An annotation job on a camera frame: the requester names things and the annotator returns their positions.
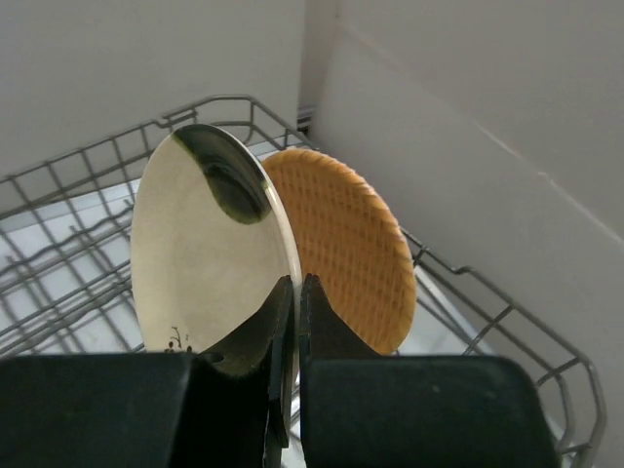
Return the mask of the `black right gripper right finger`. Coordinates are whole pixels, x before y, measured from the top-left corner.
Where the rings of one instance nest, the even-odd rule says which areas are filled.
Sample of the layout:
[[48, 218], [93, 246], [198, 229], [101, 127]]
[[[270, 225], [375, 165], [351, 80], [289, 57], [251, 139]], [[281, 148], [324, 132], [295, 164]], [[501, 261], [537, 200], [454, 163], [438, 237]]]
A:
[[496, 356], [383, 356], [308, 275], [300, 305], [300, 437], [310, 467], [556, 467], [536, 390]]

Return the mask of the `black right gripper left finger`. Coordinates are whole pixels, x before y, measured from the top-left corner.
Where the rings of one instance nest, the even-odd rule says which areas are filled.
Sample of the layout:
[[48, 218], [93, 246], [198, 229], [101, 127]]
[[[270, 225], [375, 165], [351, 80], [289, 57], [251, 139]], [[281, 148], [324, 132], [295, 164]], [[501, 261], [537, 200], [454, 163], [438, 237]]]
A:
[[40, 355], [1, 362], [5, 467], [276, 467], [287, 444], [293, 284], [277, 281], [224, 340], [272, 319], [246, 375], [206, 351]]

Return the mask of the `woven bamboo plate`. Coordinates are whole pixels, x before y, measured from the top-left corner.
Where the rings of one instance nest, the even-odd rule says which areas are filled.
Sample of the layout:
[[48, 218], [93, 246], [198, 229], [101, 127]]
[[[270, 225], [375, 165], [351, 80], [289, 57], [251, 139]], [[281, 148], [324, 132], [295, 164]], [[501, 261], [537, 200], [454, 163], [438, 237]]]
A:
[[407, 337], [416, 280], [407, 240], [384, 200], [333, 157], [291, 148], [262, 163], [287, 212], [303, 273], [320, 278], [331, 307], [379, 354]]

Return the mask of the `cream plate black brushstroke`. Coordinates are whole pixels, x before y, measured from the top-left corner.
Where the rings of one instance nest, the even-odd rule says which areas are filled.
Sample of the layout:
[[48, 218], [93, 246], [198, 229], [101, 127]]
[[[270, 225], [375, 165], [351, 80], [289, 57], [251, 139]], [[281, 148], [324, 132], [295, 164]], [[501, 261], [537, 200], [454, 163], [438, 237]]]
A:
[[256, 370], [274, 339], [293, 339], [297, 305], [269, 309], [302, 274], [284, 205], [266, 170], [227, 131], [191, 124], [154, 150], [131, 229], [136, 316], [149, 351], [216, 352], [220, 372]]

